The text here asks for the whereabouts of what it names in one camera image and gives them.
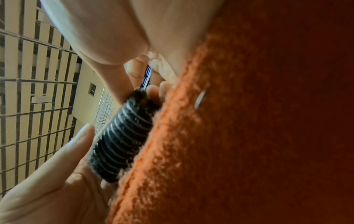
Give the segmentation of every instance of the fingernail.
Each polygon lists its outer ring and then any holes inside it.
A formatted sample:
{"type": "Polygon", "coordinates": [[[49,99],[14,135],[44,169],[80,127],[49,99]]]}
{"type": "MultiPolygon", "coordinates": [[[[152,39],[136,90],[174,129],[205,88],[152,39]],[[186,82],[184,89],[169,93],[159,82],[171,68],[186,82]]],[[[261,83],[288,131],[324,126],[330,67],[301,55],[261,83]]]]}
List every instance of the fingernail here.
{"type": "Polygon", "coordinates": [[[85,137],[85,135],[87,134],[87,131],[90,129],[90,125],[89,124],[85,124],[80,131],[76,134],[75,136],[75,140],[78,141],[81,138],[85,137]]]}

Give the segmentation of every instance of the orange fabric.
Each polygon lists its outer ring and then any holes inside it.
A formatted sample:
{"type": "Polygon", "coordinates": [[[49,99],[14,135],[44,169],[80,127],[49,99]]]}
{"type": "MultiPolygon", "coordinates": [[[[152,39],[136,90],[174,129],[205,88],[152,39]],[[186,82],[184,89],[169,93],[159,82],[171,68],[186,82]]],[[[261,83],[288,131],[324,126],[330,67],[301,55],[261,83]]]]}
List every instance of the orange fabric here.
{"type": "Polygon", "coordinates": [[[108,223],[352,223],[353,12],[349,0],[229,1],[108,223]]]}

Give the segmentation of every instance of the black hair roller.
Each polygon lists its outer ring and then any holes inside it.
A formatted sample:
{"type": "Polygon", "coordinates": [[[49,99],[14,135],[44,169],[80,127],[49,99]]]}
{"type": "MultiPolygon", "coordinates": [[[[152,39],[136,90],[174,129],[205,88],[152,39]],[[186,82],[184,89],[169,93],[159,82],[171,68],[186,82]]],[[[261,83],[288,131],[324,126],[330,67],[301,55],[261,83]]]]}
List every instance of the black hair roller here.
{"type": "Polygon", "coordinates": [[[158,109],[143,89],[136,89],[93,146],[88,161],[93,171],[108,183],[117,182],[120,170],[133,162],[145,143],[158,109]]]}

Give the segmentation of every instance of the orange sweater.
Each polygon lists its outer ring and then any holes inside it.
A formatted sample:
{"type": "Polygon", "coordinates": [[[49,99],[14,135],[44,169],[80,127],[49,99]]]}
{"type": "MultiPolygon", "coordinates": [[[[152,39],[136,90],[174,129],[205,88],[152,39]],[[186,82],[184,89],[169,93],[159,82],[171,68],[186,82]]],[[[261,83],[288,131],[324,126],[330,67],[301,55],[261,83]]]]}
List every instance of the orange sweater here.
{"type": "Polygon", "coordinates": [[[229,1],[108,223],[353,223],[353,12],[349,0],[229,1]]]}

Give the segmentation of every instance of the window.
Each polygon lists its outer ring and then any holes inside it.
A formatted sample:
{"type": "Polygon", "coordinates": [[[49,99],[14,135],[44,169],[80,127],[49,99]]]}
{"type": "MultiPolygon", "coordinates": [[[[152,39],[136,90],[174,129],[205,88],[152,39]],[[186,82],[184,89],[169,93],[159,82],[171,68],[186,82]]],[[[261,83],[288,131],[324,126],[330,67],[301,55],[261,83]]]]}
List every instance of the window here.
{"type": "Polygon", "coordinates": [[[90,89],[89,89],[89,94],[91,95],[91,96],[94,96],[95,95],[95,91],[96,91],[96,86],[95,85],[93,85],[92,83],[90,83],[90,89]]]}

